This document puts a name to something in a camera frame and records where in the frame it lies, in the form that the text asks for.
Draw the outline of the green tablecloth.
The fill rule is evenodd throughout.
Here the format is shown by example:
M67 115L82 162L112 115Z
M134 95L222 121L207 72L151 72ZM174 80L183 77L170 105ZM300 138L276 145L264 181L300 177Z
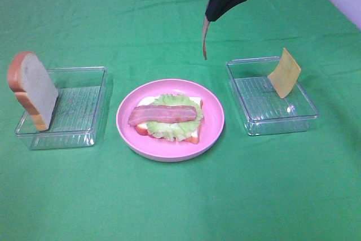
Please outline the green tablecloth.
M360 31L329 0L248 0L201 29L207 0L1 0L2 240L359 240ZM319 110L304 133L248 136L226 62L279 55ZM15 54L108 69L93 147L30 151L14 129ZM215 145L181 163L129 149L116 128L139 85L184 78L221 101Z

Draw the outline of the clear right plastic tray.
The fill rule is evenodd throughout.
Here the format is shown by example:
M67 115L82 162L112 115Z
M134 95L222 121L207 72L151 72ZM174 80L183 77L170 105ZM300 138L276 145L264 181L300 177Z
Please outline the clear right plastic tray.
M278 56L236 59L226 63L230 88L249 135L304 132L315 126L319 111L301 84L280 98L268 79Z

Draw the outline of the pink round plate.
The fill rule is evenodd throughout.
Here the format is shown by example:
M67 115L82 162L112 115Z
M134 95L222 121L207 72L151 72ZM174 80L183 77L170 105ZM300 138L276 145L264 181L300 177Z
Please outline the pink round plate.
M139 135L127 124L133 108L145 97L161 94L184 94L202 99L204 118L200 125L200 139L197 144L170 142ZM219 138L224 126L224 111L218 98L207 88L187 80L167 78L146 83L128 94L116 113L116 126L120 136L136 153L152 160L177 162L192 159L211 148Z

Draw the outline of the clear left plastic tray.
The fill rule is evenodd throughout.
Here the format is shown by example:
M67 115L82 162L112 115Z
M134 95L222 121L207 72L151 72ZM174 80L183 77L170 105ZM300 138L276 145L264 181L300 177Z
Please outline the clear left plastic tray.
M106 67L57 68L48 74L59 92L49 129L37 131L24 112L15 136L30 150L93 146L105 105Z

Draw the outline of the yellow cheese slice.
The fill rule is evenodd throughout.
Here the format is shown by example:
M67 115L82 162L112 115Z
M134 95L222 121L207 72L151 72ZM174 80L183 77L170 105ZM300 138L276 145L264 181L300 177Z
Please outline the yellow cheese slice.
M284 47L276 68L267 76L278 96L283 99L293 89L301 73L301 67Z

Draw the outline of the clear plastic tray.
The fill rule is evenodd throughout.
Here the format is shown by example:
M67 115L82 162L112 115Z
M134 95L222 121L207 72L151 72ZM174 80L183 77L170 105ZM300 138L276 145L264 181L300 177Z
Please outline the clear plastic tray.
M30 150L93 146L105 105L106 67L57 68L48 74L59 92L49 129L37 131L24 112L15 136Z
M319 111L301 84L280 98L268 79L278 56L236 59L226 63L230 88L249 135L304 132L315 126Z

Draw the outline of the bacon strip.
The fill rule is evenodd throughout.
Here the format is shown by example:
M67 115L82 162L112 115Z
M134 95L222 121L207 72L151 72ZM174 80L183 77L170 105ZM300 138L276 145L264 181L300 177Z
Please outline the bacon strip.
M193 106L167 106L167 105L142 105L135 107L127 123L131 126L143 122L157 121L164 123L178 123L196 120L197 112Z
M206 52L206 35L208 32L209 24L210 21L208 20L207 15L205 15L202 23L202 54L205 60L208 59Z

